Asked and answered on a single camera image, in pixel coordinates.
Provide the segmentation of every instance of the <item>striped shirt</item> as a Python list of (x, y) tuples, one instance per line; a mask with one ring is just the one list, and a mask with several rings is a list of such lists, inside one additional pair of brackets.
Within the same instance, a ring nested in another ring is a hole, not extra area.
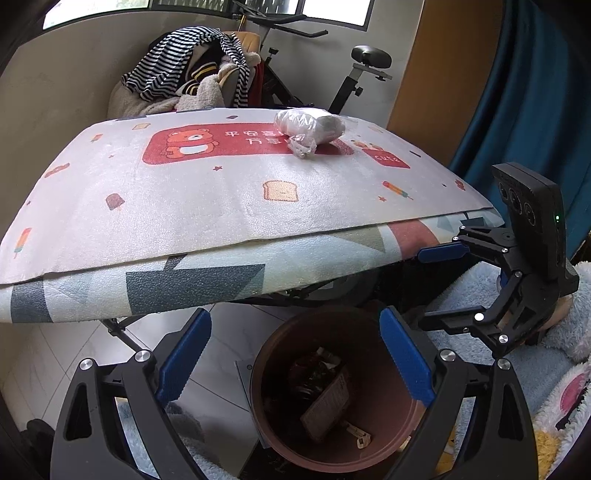
[(248, 79), (250, 71), (244, 58), (242, 44), (233, 33), (224, 34), (209, 27), (186, 27), (162, 39), (137, 66), (121, 77), (123, 84), (139, 93), (143, 100), (153, 102), (159, 97), (172, 98), (181, 74), (189, 62), (195, 45), (219, 40), (223, 52), (238, 65), (238, 84), (233, 106), (248, 106)]

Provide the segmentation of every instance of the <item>trash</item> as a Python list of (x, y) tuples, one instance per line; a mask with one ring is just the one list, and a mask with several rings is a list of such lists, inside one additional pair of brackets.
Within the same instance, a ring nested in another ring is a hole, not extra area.
[(363, 449), (367, 447), (371, 443), (371, 435), (367, 432), (364, 432), (360, 428), (356, 427), (355, 425), (351, 425), (348, 421), (343, 420), (341, 421), (341, 426), (347, 429), (351, 435), (357, 438), (357, 448)]
[(288, 373), (291, 393), (311, 404), (336, 377), (340, 364), (338, 356), (322, 347), (315, 353), (298, 358)]
[(349, 371), (343, 367), (339, 375), (300, 417), (306, 433), (317, 443), (344, 415), (351, 403)]

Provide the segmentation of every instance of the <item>red banner print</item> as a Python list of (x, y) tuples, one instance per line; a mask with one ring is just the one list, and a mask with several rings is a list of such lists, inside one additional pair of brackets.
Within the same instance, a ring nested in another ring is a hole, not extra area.
[(373, 144), (366, 145), (359, 140), (352, 140), (352, 142), (355, 146), (361, 148), (363, 152), (367, 153), (367, 155), (372, 157), (376, 162), (378, 162), (380, 165), (383, 165), (384, 167), (410, 168), (396, 155), (386, 152), (382, 147)]
[[(341, 140), (319, 145), (318, 155), (352, 155)], [(210, 124), (169, 128), (154, 134), (144, 151), (149, 165), (195, 160), (221, 155), (291, 154), (287, 137), (273, 124)]]

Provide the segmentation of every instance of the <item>white plastic bag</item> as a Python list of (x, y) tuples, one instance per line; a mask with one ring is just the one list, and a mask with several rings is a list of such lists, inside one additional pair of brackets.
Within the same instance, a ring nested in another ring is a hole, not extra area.
[(330, 143), (345, 133), (345, 123), (319, 108), (281, 110), (275, 116), (275, 128), (289, 141), (290, 150), (300, 158), (312, 155), (318, 145)]

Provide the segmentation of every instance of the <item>blue gripper pad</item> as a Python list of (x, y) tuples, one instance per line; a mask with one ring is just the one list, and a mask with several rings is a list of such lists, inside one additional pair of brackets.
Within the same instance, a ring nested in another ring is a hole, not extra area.
[(379, 330), (411, 397), (428, 408), (435, 399), (431, 369), (394, 312), (385, 309), (379, 316)]
[[(155, 397), (162, 406), (166, 406), (168, 402), (181, 396), (183, 388), (189, 380), (189, 375), (191, 375), (212, 335), (212, 318), (209, 312), (203, 309), (199, 310), (201, 312), (160, 367), (158, 390)], [(168, 333), (165, 337), (178, 334), (179, 332)]]
[(425, 247), (418, 251), (417, 259), (421, 263), (443, 262), (444, 260), (456, 260), (470, 253), (470, 248), (461, 242)]

